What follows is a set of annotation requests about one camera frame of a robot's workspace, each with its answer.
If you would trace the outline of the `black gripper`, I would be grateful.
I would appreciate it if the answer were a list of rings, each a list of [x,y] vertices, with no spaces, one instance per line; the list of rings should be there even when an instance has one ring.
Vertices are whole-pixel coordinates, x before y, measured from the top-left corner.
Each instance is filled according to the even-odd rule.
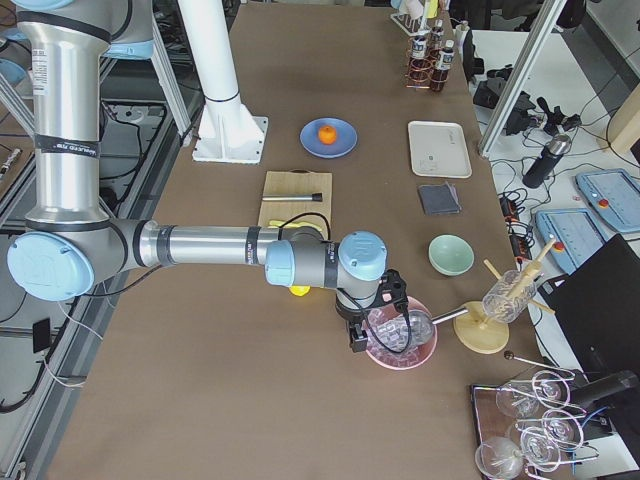
[[[370,325],[368,317],[373,309],[382,309],[392,305],[401,315],[408,328],[406,345],[411,343],[411,326],[409,320],[408,296],[406,294],[406,282],[400,273],[394,269],[388,269],[381,277],[372,303],[365,307],[364,301],[356,299],[347,291],[344,291],[347,303],[344,305],[344,320],[349,335],[350,345],[367,345],[368,334],[371,334],[379,345],[384,342]]]

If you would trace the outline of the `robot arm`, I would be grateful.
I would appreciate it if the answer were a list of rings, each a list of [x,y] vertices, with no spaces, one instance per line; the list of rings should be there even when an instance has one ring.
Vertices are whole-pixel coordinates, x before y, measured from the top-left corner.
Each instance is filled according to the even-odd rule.
[[[352,350],[375,330],[372,310],[409,316],[406,285],[387,267],[382,239],[366,231],[333,241],[328,230],[162,225],[131,217],[145,161],[117,172],[100,165],[102,62],[149,60],[181,133],[190,117],[148,1],[19,1],[31,45],[36,201],[7,265],[28,294],[46,301],[91,296],[123,272],[179,264],[262,266],[284,287],[331,289]]]

